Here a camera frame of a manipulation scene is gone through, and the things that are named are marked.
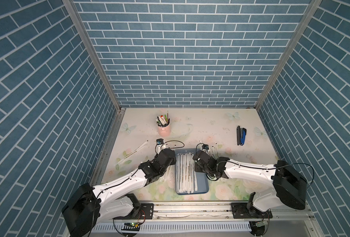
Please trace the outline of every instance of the pink pen holder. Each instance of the pink pen holder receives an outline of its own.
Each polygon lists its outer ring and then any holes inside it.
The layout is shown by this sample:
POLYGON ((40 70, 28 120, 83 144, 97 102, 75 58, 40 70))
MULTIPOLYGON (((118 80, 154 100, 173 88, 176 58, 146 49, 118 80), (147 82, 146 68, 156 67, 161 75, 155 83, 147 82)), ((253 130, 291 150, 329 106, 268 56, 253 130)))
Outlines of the pink pen holder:
POLYGON ((165 126, 165 127, 160 127, 160 126, 157 126, 157 127, 158 127, 159 136, 166 137, 166 136, 170 135, 170 133, 171 133, 170 123, 168 123, 167 126, 165 126))

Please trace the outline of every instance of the blue stapler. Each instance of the blue stapler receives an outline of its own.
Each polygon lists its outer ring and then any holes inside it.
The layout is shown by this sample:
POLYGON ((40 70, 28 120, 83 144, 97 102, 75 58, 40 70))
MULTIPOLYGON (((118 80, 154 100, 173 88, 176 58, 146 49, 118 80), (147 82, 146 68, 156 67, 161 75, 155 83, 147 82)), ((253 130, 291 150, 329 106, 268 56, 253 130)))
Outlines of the blue stapler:
POLYGON ((243 146, 245 144, 246 129, 237 127, 237 145, 243 146))

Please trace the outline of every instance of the mounting plate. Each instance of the mounting plate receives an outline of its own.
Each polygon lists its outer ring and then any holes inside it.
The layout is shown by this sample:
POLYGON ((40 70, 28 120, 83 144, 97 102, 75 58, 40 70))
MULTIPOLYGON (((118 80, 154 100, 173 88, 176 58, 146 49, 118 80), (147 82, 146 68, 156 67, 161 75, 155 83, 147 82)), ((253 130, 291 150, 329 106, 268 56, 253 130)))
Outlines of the mounting plate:
POLYGON ((248 209, 247 209, 247 202, 232 202, 231 204, 231 211, 233 213, 234 219, 257 219, 257 218, 263 218, 267 219, 269 216, 272 218, 271 210, 267 212, 261 212, 256 211, 258 214, 258 217, 250 216, 248 209))
MULTIPOLYGON (((140 210, 145 212, 147 220, 153 219, 153 211, 154 211, 154 204, 153 203, 141 203, 140 210)), ((141 212, 140 220, 143 220, 142 215, 143 215, 143 213, 141 212)), ((119 216, 119 217, 116 217, 115 220, 132 220, 132 219, 137 219, 137 218, 138 218, 138 216, 136 218, 131 218, 131 217, 127 217, 127 216, 119 216)))

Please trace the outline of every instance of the marker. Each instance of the marker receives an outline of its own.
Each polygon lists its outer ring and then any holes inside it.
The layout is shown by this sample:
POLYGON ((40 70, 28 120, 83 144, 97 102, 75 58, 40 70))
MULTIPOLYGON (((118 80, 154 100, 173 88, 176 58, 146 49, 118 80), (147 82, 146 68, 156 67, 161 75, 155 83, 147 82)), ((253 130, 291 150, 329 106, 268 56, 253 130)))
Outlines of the marker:
POLYGON ((163 125, 166 125, 166 124, 167 124, 167 122, 166 122, 166 120, 164 119, 163 115, 160 116, 160 119, 162 120, 163 125))
POLYGON ((164 126, 166 123, 164 122, 163 118, 158 117, 159 121, 161 122, 161 124, 164 126))

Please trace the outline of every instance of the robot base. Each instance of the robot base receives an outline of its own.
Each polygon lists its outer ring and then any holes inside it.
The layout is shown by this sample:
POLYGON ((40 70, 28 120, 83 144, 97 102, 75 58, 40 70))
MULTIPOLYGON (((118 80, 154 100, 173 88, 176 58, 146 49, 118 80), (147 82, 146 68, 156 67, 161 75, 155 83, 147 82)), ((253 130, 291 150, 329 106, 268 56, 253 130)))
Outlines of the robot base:
POLYGON ((230 204, 234 219, 272 218, 272 213, 270 209, 267 210, 266 212, 261 212, 257 208, 253 207, 254 195, 255 195, 255 192, 251 193, 249 200, 247 202, 233 202, 230 204))
MULTIPOLYGON (((154 211, 154 204, 153 203, 142 203, 140 210, 145 212, 145 218, 146 220, 152 220, 153 219, 153 211, 154 211)), ((141 212, 140 220, 143 220, 143 213, 141 212)), ((115 220, 135 220, 138 219, 138 213, 136 216, 119 216, 116 217, 115 220)))

